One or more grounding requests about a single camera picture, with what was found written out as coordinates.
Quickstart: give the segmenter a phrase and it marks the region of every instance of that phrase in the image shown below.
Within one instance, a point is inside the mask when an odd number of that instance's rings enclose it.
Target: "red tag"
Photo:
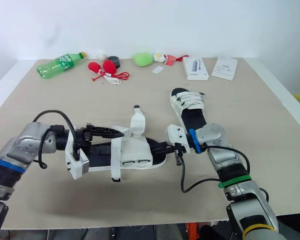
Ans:
[[[176,61],[176,57],[175,56],[171,56],[171,55],[167,55],[165,56],[167,59],[164,61],[164,64],[172,66],[175,61]]]

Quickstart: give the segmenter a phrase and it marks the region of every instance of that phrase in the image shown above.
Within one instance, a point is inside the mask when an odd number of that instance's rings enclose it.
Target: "yellow object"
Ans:
[[[245,240],[245,237],[246,235],[252,231],[253,229],[270,229],[270,230],[273,230],[273,231],[276,231],[272,226],[269,226],[269,225],[266,225],[266,224],[254,224],[254,225],[251,225],[249,227],[247,227],[243,234],[242,234],[242,239]]]
[[[81,55],[82,55],[82,57],[83,57],[84,59],[87,57],[87,54],[85,54],[83,51],[80,52],[80,53],[81,53]]]
[[[292,95],[295,97],[295,99],[298,100],[298,102],[300,102],[300,94],[292,94]]]

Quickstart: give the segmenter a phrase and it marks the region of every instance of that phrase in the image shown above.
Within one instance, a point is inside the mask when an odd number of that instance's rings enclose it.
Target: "white box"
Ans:
[[[220,56],[214,66],[212,76],[232,81],[234,79],[238,60],[235,58]]]
[[[208,80],[209,74],[201,57],[183,57],[182,62],[187,80]]]

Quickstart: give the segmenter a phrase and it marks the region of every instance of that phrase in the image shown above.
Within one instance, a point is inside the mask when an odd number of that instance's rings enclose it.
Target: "red ball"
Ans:
[[[117,72],[116,65],[109,59],[106,59],[102,66],[106,73],[115,74]]]
[[[92,61],[88,64],[88,69],[96,74],[99,72],[100,68],[101,66],[95,61]]]

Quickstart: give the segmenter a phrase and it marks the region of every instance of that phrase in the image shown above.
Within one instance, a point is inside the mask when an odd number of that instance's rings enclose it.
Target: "red string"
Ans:
[[[183,59],[184,57],[189,57],[189,55],[183,55],[183,56],[181,56],[181,57],[176,58],[175,60],[178,61],[178,62],[182,62],[182,59]]]
[[[112,77],[121,79],[121,80],[127,80],[130,77],[130,74],[128,72],[121,72],[119,74],[112,74]]]
[[[106,75],[106,72],[105,71],[99,71],[99,74],[100,74],[100,76],[97,76],[95,78],[91,78],[92,81],[95,81],[98,78],[103,77],[104,75]],[[120,80],[127,80],[130,77],[130,74],[125,71],[125,72],[119,73],[117,75],[116,74],[111,74],[111,77],[117,78],[117,79],[120,79]]]
[[[175,60],[178,61],[178,62],[182,62],[182,59],[183,59],[184,57],[189,57],[189,55],[183,55],[183,56],[181,56],[181,57],[176,58]]]

